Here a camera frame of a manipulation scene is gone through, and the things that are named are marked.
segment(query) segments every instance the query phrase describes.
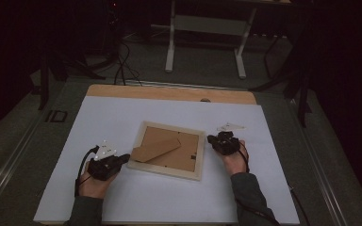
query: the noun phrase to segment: white table leg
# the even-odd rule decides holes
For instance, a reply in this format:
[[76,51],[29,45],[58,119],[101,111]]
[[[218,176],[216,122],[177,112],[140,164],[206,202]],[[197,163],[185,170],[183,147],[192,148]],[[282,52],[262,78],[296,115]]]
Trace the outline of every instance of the white table leg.
[[166,73],[173,71],[173,61],[174,61],[174,20],[175,20],[175,0],[172,0],[172,18],[170,19],[170,44],[169,50],[167,51],[167,60],[166,60]]
[[245,48],[245,43],[248,40],[249,31],[251,30],[252,23],[253,23],[254,17],[255,17],[255,13],[256,13],[256,8],[253,8],[251,11],[251,16],[249,18],[249,22],[246,23],[246,27],[245,27],[245,30],[242,35],[242,40],[240,42],[240,46],[238,49],[235,49],[235,60],[237,62],[238,74],[239,74],[240,79],[246,78],[245,67],[243,66],[242,52],[243,52],[243,49]]

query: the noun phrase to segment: white board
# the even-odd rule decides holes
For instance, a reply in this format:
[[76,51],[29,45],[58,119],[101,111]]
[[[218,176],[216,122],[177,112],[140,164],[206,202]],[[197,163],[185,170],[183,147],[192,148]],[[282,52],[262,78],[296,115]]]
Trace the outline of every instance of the white board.
[[[143,121],[206,131],[231,122],[244,139],[251,173],[280,223],[299,224],[284,172],[259,105],[235,105],[113,97],[86,97],[34,217],[38,222],[69,219],[74,180],[84,154],[107,140],[118,155],[131,153]],[[123,167],[104,202],[103,222],[233,223],[236,205],[229,176],[211,145],[205,144],[201,181]]]

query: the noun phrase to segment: human hand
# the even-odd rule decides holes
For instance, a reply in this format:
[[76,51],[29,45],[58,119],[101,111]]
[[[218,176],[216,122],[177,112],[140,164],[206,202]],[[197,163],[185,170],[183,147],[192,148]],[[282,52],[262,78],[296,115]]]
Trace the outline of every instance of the human hand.
[[81,175],[81,185],[78,189],[80,196],[87,196],[97,199],[103,199],[106,195],[107,189],[110,186],[110,183],[114,181],[117,174],[114,174],[106,181],[100,181],[91,177],[88,173],[88,166],[90,162],[85,164],[84,173]]
[[[243,155],[246,157],[246,159],[249,161],[249,155],[245,148],[245,141],[240,140],[240,148],[239,150],[243,153]],[[240,155],[239,152],[232,153],[230,155],[222,155],[218,152],[216,152],[217,155],[222,159],[222,162],[224,163],[225,170],[228,172],[230,176],[238,173],[238,172],[246,172],[246,163],[243,160],[243,157]]]

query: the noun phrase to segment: forearm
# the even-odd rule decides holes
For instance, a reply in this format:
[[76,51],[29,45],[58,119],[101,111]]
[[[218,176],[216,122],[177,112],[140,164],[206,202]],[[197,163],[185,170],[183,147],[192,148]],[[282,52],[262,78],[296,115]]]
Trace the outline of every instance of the forearm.
[[[237,201],[252,210],[256,210],[271,218],[273,212],[267,207],[267,202],[261,193],[256,177],[251,173],[240,172],[231,176],[232,188]],[[267,219],[247,211],[240,204],[237,204],[239,225],[273,225]]]
[[68,226],[100,226],[104,200],[91,197],[75,197],[72,215],[65,223]]

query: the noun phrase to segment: wire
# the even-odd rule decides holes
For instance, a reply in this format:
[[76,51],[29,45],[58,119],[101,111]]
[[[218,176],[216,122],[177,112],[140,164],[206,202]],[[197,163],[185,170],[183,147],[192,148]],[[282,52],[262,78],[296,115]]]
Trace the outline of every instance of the wire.
[[[121,42],[121,45],[123,45],[123,46],[125,46],[125,48],[127,49],[127,53],[126,53],[126,56],[125,57],[122,57],[122,56],[119,56],[119,64],[120,64],[120,67],[119,67],[119,69],[117,70],[117,72],[116,72],[116,74],[115,74],[115,76],[114,76],[114,85],[116,85],[116,83],[117,83],[117,78],[118,78],[118,76],[119,76],[119,73],[121,73],[122,74],[122,80],[123,80],[123,84],[126,86],[126,84],[125,84],[125,81],[126,80],[137,80],[139,83],[140,83],[140,85],[142,86],[142,83],[141,83],[141,81],[139,80],[139,76],[140,76],[140,73],[138,72],[138,71],[136,71],[136,70],[133,70],[133,69],[131,69],[131,67],[128,65],[128,63],[126,62],[127,60],[128,60],[128,58],[129,58],[129,55],[130,55],[130,48],[129,48],[129,46],[127,45],[127,44],[125,44],[124,42]],[[132,74],[132,76],[133,76],[133,78],[125,78],[124,77],[124,66],[126,67],[126,69],[128,69],[129,70],[129,72]]]
[[254,208],[248,207],[248,206],[242,204],[242,202],[240,202],[237,199],[235,199],[235,202],[237,202],[237,204],[240,205],[244,210],[249,211],[249,212],[251,212],[251,213],[253,213],[255,215],[258,215],[258,216],[268,220],[273,225],[277,225],[277,226],[280,225],[280,223],[275,218],[271,217],[270,215],[268,215],[266,213],[263,213],[263,212],[260,212],[258,210],[255,210]]
[[88,179],[90,179],[90,177],[91,177],[91,176],[87,177],[84,181],[82,181],[82,182],[80,183],[80,185],[84,184],[84,182],[86,182]]
[[297,195],[295,194],[295,192],[293,191],[293,186],[290,186],[288,182],[287,182],[287,184],[288,184],[288,186],[289,186],[289,188],[290,188],[290,193],[292,194],[293,198],[295,198],[295,201],[298,203],[299,208],[301,208],[302,213],[304,214],[304,220],[306,221],[307,226],[310,226],[310,222],[308,221],[307,214],[306,214],[306,212],[305,212],[305,210],[304,210],[301,202],[299,201],[298,196],[297,196]]
[[[246,149],[245,145],[243,145],[242,142],[240,142],[239,144],[242,145],[242,147],[245,149],[246,153],[248,153],[248,150]],[[240,155],[242,155],[243,161],[245,161],[246,172],[250,172],[248,158],[240,150],[238,150],[238,152],[240,153]]]
[[84,163],[85,161],[87,160],[87,157],[91,154],[91,153],[96,153],[99,149],[99,146],[96,146],[92,149],[90,149],[85,155],[84,155],[84,158],[82,159],[82,162],[81,162],[81,165],[80,165],[80,169],[78,171],[78,174],[77,174],[77,178],[75,179],[75,185],[74,185],[74,196],[77,197],[79,196],[79,188],[81,186],[82,183],[84,183],[86,180],[84,180],[82,183],[80,183],[80,180],[81,180],[81,172],[82,172],[82,169],[84,167]]

